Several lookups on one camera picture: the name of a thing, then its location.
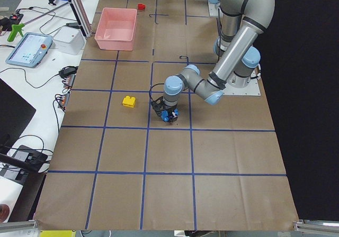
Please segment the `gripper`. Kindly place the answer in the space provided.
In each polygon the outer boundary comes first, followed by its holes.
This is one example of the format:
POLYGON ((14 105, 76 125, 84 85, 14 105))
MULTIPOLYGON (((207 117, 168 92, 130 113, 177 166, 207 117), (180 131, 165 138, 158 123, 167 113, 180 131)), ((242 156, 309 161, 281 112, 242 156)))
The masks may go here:
POLYGON ((177 104, 175 104, 173 106, 168 106, 166 104, 163 104, 161 114, 162 115, 169 115, 169 121, 171 123, 177 121, 177 119, 179 117, 179 113, 178 113, 178 110, 177 110, 177 104))

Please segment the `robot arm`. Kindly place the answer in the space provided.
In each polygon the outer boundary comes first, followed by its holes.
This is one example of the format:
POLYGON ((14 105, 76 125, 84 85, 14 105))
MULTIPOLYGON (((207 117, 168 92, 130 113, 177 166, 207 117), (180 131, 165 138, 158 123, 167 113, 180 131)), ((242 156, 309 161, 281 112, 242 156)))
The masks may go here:
POLYGON ((275 0, 208 0, 222 12, 219 39, 215 53, 220 57, 207 79, 200 76, 195 65, 188 65, 166 78, 163 95, 151 101, 153 110, 164 122, 178 118, 177 102, 180 93, 190 89, 205 102, 214 105, 223 96, 226 83, 235 69, 257 66, 253 58, 259 56, 252 44, 266 31, 275 8, 275 0))
POLYGON ((211 0, 208 0, 208 10, 209 10, 209 17, 215 17, 217 19, 217 31, 218 31, 218 37, 215 41, 214 45, 214 52, 218 56, 218 60, 224 53, 224 50, 221 48, 221 19, 223 17, 223 14, 220 9, 220 3, 212 3, 211 0))

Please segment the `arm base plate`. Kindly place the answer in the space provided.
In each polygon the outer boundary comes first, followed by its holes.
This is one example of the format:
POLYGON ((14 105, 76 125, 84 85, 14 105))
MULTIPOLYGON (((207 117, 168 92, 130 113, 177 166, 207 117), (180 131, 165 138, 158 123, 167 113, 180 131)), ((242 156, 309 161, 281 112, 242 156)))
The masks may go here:
POLYGON ((220 11, 220 1, 208 0, 208 12, 209 17, 211 18, 222 17, 220 11))
POLYGON ((243 62, 238 64, 227 79, 224 95, 228 96, 261 96, 258 80, 261 77, 261 66, 249 67, 243 62))

